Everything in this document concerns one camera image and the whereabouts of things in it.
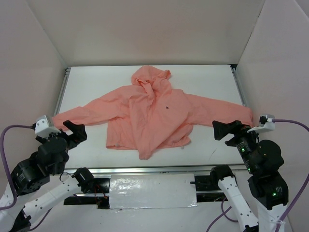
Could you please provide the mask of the salmon pink hooded jacket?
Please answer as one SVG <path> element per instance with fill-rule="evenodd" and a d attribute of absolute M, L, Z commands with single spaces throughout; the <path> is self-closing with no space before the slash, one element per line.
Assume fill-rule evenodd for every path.
<path fill-rule="evenodd" d="M 142 66 L 131 77 L 131 85 L 119 87 L 84 106 L 53 117 L 56 128 L 64 122 L 86 126 L 107 123 L 106 147 L 137 150 L 141 160 L 157 149 L 188 145 L 194 125 L 213 121 L 240 121 L 252 126 L 250 108 L 198 95 L 171 86 L 170 71 Z"/>

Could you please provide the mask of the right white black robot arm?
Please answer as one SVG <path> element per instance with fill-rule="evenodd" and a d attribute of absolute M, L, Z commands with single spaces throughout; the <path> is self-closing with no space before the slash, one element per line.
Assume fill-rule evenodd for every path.
<path fill-rule="evenodd" d="M 258 135 L 275 129 L 273 119 L 260 118 L 259 125 L 250 127 L 235 120 L 231 123 L 213 121 L 215 140 L 228 134 L 233 138 L 227 146 L 236 147 L 251 175 L 248 184 L 255 198 L 258 215 L 255 216 L 238 188 L 235 176 L 228 165 L 215 166 L 211 170 L 210 184 L 220 189 L 230 202 L 242 232 L 284 231 L 281 218 L 288 204 L 289 190 L 279 173 L 284 164 L 280 147 L 271 140 L 259 140 Z"/>

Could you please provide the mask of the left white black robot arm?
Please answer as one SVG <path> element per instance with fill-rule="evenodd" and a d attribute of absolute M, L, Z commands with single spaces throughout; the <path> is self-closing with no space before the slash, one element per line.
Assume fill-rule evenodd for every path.
<path fill-rule="evenodd" d="M 0 135 L 0 154 L 8 184 L 0 199 L 0 230 L 2 232 L 29 232 L 39 217 L 46 217 L 51 209 L 67 197 L 78 192 L 88 193 L 94 189 L 95 178 L 88 168 L 77 169 L 67 180 L 35 200 L 37 191 L 49 183 L 50 177 L 62 174 L 69 160 L 68 151 L 87 140 L 85 126 L 69 120 L 63 125 L 72 133 L 54 127 L 49 119 L 38 119 L 26 129 L 35 131 L 36 140 L 41 143 L 28 159 L 19 162 L 10 171 L 4 151 L 4 137 L 8 130 L 21 128 L 10 125 Z"/>

